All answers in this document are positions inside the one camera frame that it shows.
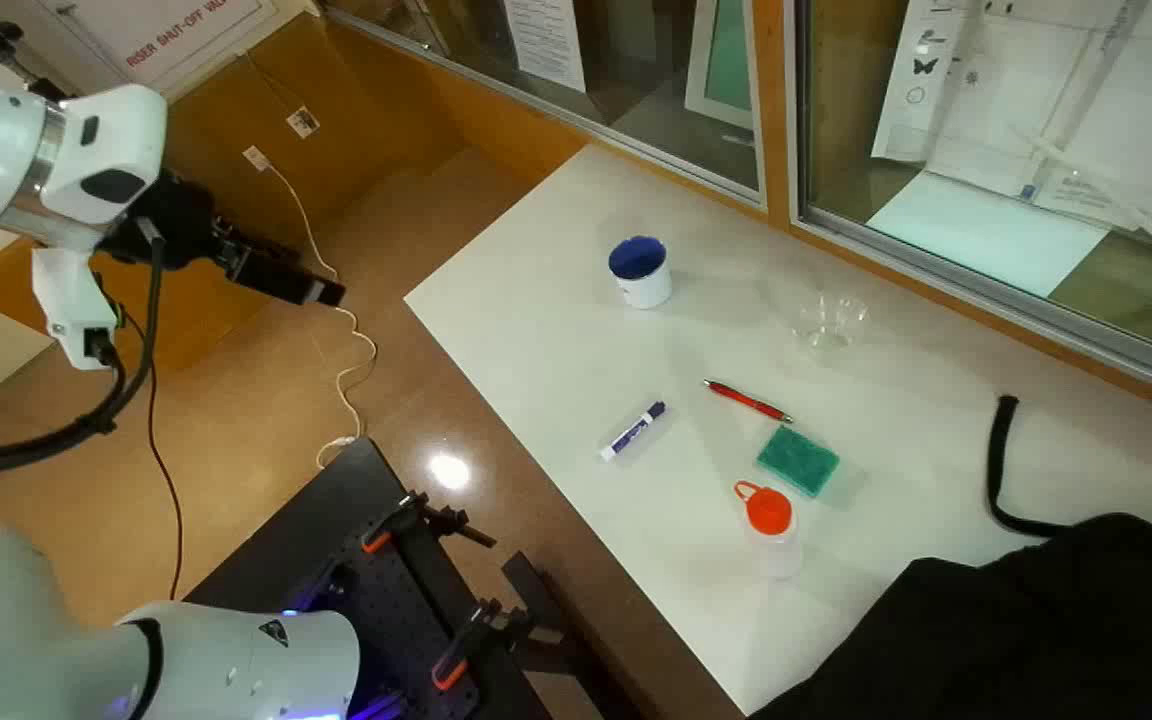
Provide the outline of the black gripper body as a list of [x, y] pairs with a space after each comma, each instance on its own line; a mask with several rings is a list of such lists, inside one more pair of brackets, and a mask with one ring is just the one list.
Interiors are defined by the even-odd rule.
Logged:
[[160, 233], [167, 269], [213, 259], [234, 282], [288, 304], [337, 309], [346, 298], [341, 281], [308, 271], [293, 248], [224, 221], [199, 182], [165, 175], [132, 205], [132, 216]]

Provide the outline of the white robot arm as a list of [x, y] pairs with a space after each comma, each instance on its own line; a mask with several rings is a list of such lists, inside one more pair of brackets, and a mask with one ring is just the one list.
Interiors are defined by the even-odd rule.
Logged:
[[[37, 241], [50, 336], [114, 390], [78, 423], [0, 442], [0, 469], [65, 453], [121, 414], [145, 372], [115, 355], [115, 313], [90, 255], [160, 179], [165, 95], [121, 82], [43, 99], [0, 89], [0, 228]], [[93, 630], [50, 560], [0, 523], [0, 720], [350, 720], [359, 630], [341, 610], [238, 610], [165, 599]]]

